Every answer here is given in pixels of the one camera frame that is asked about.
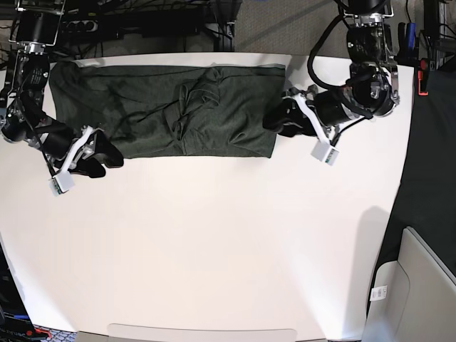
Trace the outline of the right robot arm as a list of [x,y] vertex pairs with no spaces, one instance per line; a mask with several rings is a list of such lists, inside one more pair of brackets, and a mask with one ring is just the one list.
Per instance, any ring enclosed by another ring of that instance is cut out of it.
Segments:
[[9,143],[24,141],[38,150],[53,179],[69,174],[105,176],[124,164],[121,152],[100,128],[80,132],[47,115],[42,107],[51,72],[47,48],[56,45],[64,1],[16,1],[9,42],[16,46],[6,62],[1,90],[1,134]]

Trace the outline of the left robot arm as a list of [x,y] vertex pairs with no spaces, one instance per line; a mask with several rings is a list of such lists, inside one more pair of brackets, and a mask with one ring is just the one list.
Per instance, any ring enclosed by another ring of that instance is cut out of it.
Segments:
[[[311,49],[307,90],[283,92],[280,106],[263,119],[266,130],[292,138],[296,135],[327,139],[336,146],[342,134],[363,121],[390,115],[400,102],[398,64],[393,56],[389,1],[338,1],[338,15]],[[332,30],[347,28],[350,76],[342,85],[321,80],[314,61]]]

